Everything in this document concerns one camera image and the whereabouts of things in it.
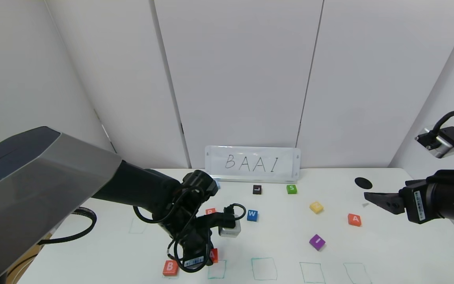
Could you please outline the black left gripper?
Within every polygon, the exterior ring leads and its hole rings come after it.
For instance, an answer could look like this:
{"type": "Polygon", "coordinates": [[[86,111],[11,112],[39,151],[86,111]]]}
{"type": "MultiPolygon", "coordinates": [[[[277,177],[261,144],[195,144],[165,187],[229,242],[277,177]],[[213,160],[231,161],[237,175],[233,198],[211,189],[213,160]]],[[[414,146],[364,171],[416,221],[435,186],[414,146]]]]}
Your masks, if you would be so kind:
{"type": "Polygon", "coordinates": [[[195,247],[189,246],[182,249],[182,268],[197,270],[202,265],[213,265],[213,258],[207,258],[207,244],[195,247]]]}

